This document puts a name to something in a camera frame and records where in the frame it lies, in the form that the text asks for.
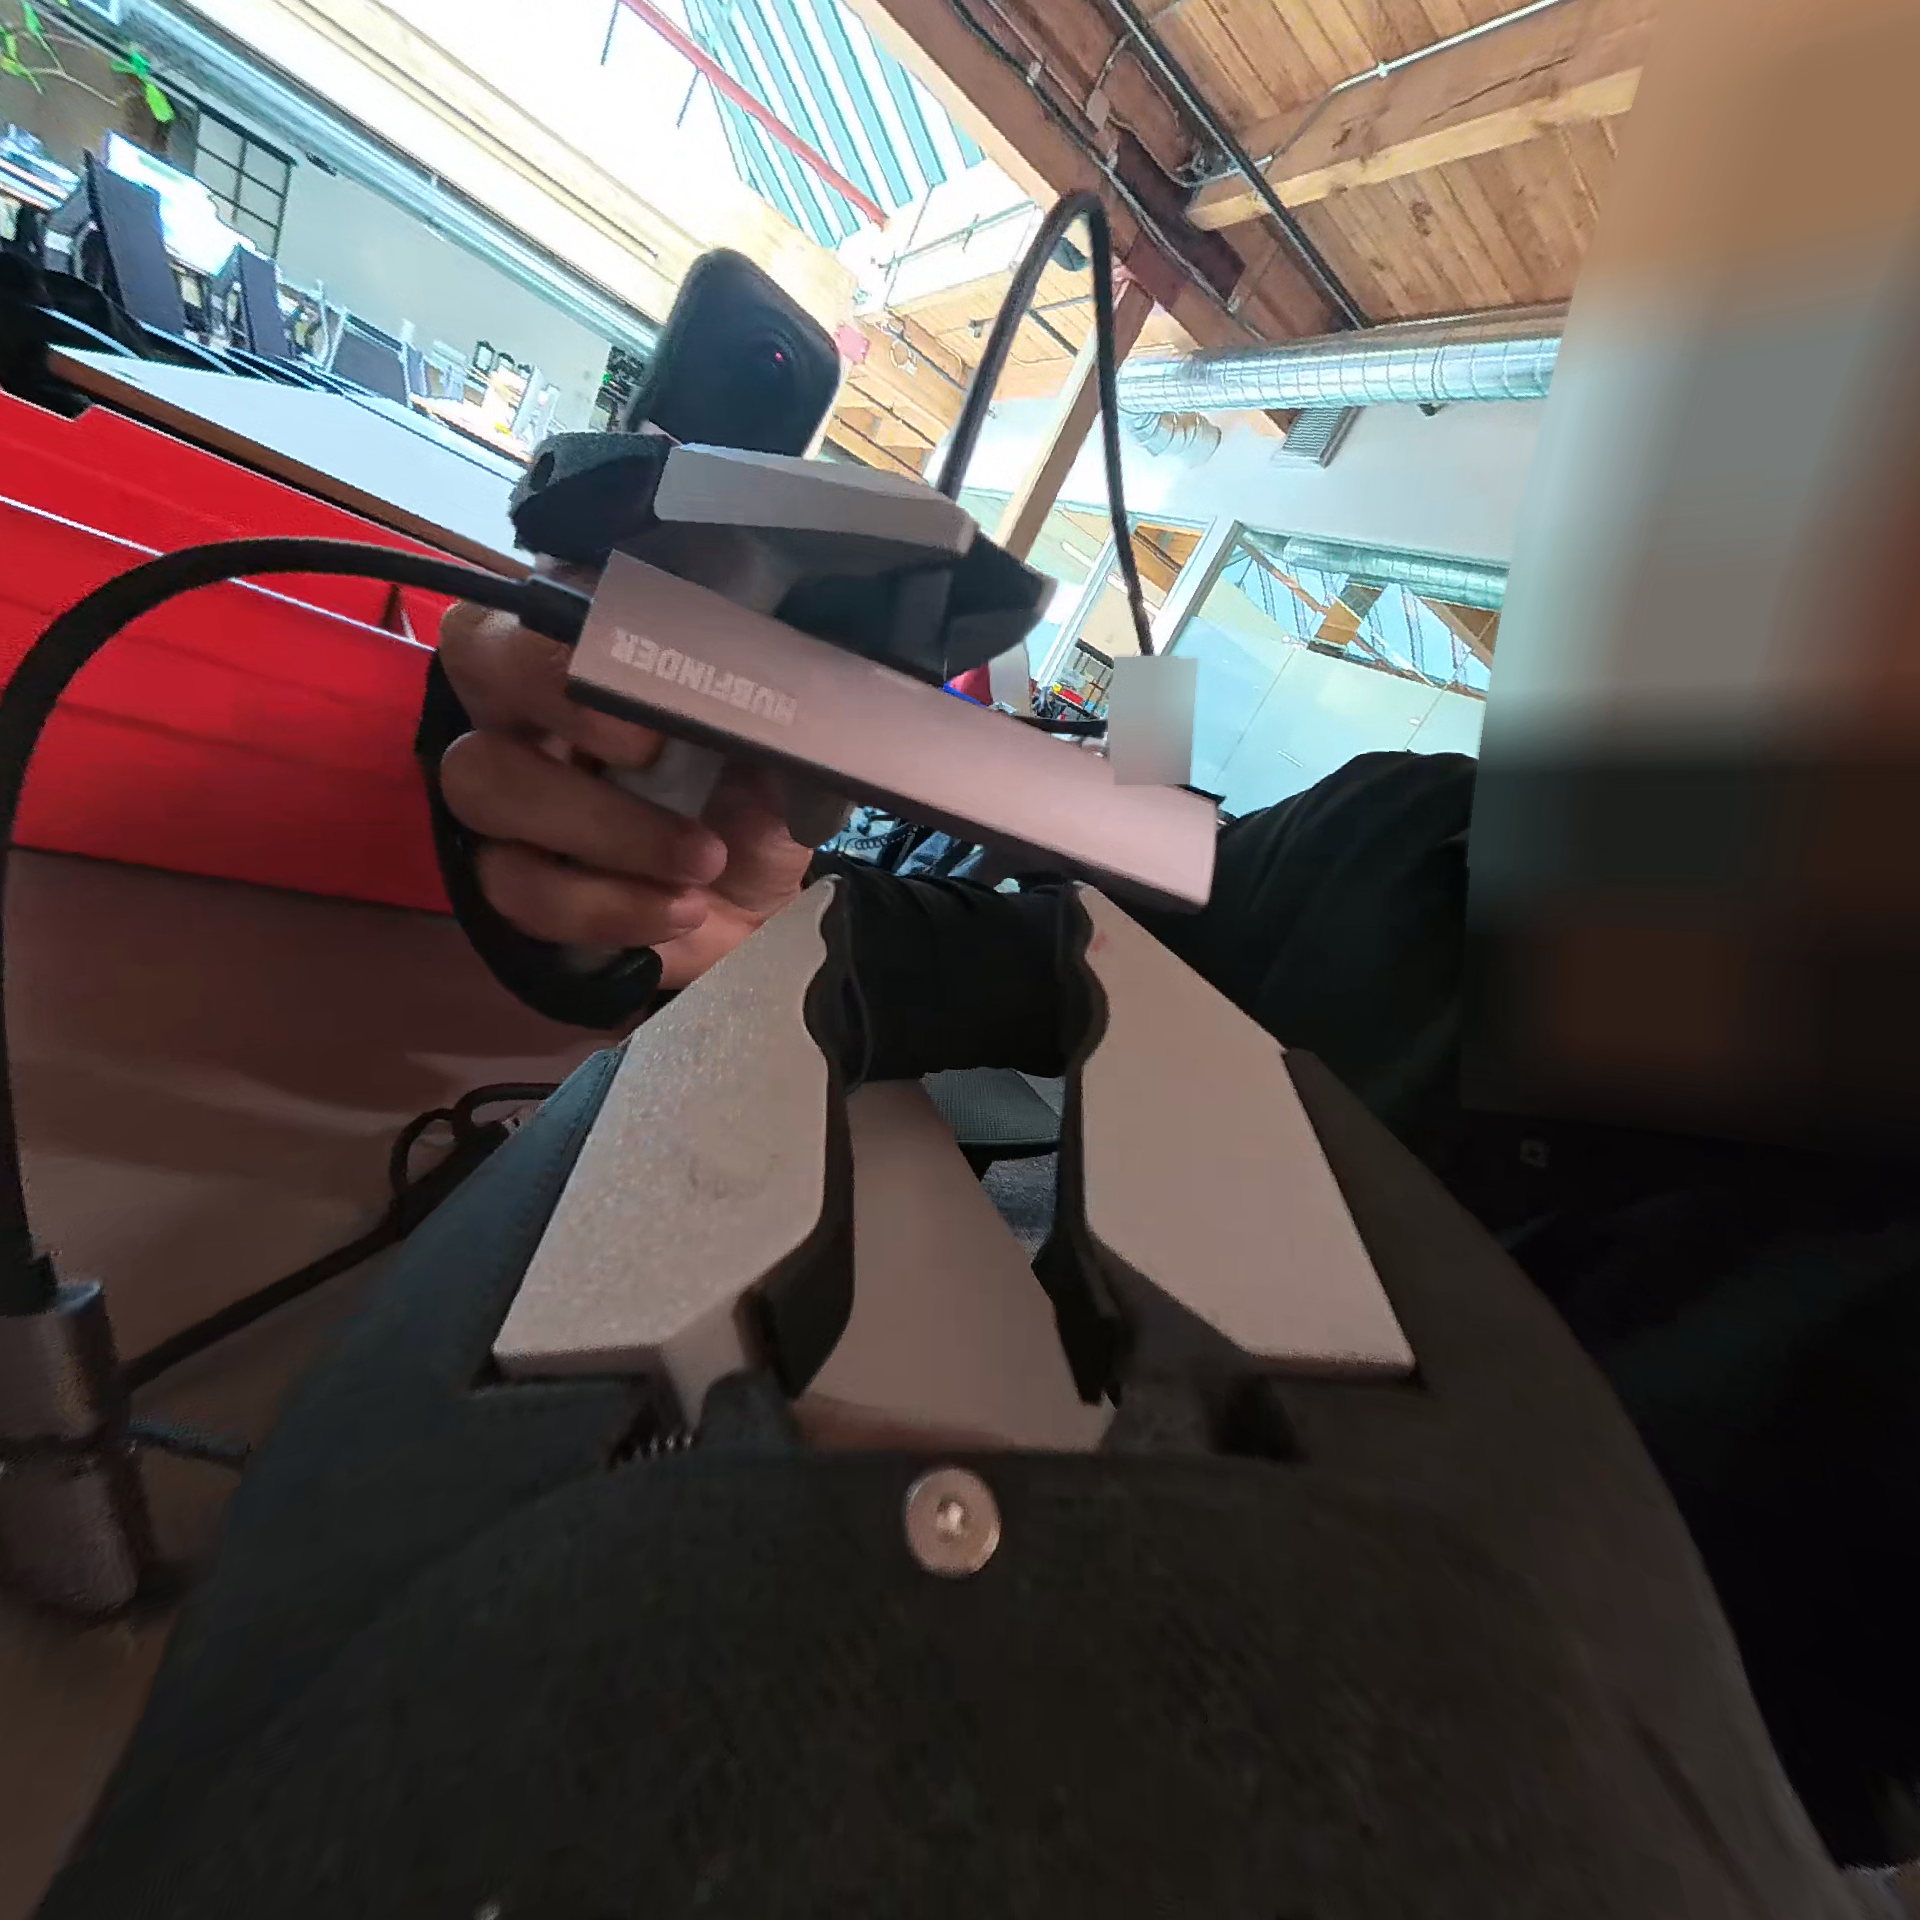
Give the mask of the black office chair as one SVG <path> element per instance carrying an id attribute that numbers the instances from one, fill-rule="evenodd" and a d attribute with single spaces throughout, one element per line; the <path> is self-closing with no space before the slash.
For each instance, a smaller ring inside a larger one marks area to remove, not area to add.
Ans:
<path id="1" fill-rule="evenodd" d="M 103 239 L 103 291 L 141 326 L 185 337 L 185 307 L 164 239 L 161 198 L 103 156 L 84 156 L 84 196 Z"/>

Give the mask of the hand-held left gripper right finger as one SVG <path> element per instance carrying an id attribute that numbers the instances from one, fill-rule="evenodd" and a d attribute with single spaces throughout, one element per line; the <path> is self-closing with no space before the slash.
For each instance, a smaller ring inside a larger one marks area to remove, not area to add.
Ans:
<path id="1" fill-rule="evenodd" d="M 1285 1045 L 1088 885 L 1065 907 L 1063 997 L 1055 1321 L 1080 1397 L 1410 1377 Z"/>

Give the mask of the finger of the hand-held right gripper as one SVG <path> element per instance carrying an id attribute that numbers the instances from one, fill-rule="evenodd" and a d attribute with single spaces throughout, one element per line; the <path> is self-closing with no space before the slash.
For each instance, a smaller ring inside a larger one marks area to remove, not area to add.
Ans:
<path id="1" fill-rule="evenodd" d="M 916 678 L 1021 651 L 1055 594 L 926 479 L 723 446 L 666 456 L 658 566 Z"/>

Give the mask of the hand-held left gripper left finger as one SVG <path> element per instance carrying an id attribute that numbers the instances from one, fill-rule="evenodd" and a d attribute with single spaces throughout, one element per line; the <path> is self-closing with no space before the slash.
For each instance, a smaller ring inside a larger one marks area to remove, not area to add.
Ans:
<path id="1" fill-rule="evenodd" d="M 697 1422 L 764 1369 L 788 1397 L 853 1319 L 836 885 L 639 1024 L 493 1343 L 516 1380 L 651 1380 Z"/>

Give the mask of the person's right forearm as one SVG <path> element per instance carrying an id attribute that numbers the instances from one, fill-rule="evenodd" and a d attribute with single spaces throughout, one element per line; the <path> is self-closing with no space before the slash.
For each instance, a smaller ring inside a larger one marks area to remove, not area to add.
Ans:
<path id="1" fill-rule="evenodd" d="M 1217 832 L 1205 912 L 1129 913 L 1274 1042 L 1303 1047 L 1417 1160 L 1459 1138 L 1459 974 L 1475 762 L 1361 753 Z M 1004 894 L 817 855 L 853 954 L 862 1082 L 951 1067 L 1063 1077 L 1067 885 Z"/>

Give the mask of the red plastic bin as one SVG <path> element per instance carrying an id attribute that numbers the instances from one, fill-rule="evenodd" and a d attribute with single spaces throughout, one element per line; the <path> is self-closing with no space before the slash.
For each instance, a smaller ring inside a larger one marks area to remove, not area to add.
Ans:
<path id="1" fill-rule="evenodd" d="M 428 521 L 357 515 L 109 404 L 65 417 L 3 394 L 3 675 L 132 566 L 253 535 L 524 568 Z M 444 916 L 411 749 L 447 605 L 291 575 L 161 606 L 61 694 L 18 847 Z"/>

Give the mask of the grey USB hub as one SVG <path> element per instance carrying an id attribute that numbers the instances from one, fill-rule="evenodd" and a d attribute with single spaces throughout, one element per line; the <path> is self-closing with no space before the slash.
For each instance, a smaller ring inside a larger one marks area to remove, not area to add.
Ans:
<path id="1" fill-rule="evenodd" d="M 723 762 L 948 830 L 1177 912 L 1213 894 L 1216 811 L 1105 753 L 615 552 L 569 694 Z"/>

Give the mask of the person's dark clothing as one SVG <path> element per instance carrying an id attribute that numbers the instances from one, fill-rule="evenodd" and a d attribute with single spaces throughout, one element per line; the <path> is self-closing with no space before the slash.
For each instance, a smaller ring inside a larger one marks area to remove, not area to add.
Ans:
<path id="1" fill-rule="evenodd" d="M 1828 1851 L 1917 1859 L 1917 1161 L 1490 1114 L 1427 1150 L 1625 1408 Z"/>

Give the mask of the silver air duct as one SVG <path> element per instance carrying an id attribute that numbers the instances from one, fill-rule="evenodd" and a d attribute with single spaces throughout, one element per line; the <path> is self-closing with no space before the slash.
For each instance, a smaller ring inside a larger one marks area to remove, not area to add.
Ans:
<path id="1" fill-rule="evenodd" d="M 1540 402 L 1560 332 L 1498 338 L 1400 338 L 1379 332 L 1272 350 L 1220 350 L 1126 362 L 1117 399 L 1129 412 L 1287 412 L 1452 402 Z"/>

